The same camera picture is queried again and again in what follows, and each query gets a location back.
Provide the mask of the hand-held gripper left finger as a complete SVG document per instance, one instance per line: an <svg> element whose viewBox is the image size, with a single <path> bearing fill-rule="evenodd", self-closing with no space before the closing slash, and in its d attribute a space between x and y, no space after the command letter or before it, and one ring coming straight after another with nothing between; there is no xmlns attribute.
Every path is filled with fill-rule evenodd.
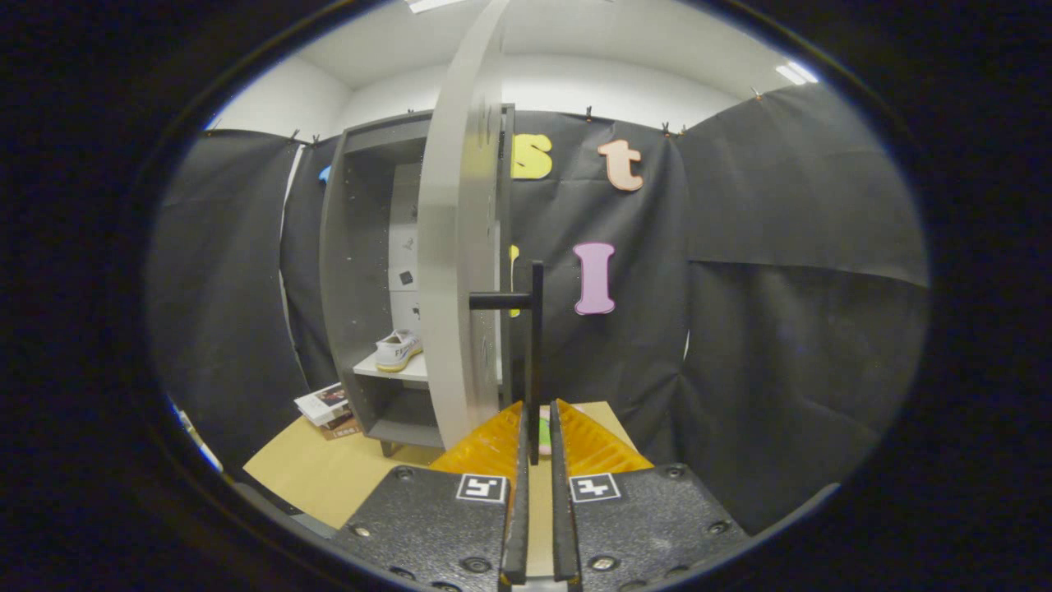
<svg viewBox="0 0 1052 592"><path fill-rule="evenodd" d="M523 584L528 429L515 402L428 467L392 468L335 533L335 547L422 590L510 591Z"/></svg>

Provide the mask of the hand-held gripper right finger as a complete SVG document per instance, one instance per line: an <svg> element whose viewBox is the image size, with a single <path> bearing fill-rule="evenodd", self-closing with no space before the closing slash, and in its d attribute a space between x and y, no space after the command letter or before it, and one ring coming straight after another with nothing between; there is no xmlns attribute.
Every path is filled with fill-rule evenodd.
<svg viewBox="0 0 1052 592"><path fill-rule="evenodd" d="M687 465L651 464L562 400L549 427L553 569L569 590L660 590L750 540Z"/></svg>

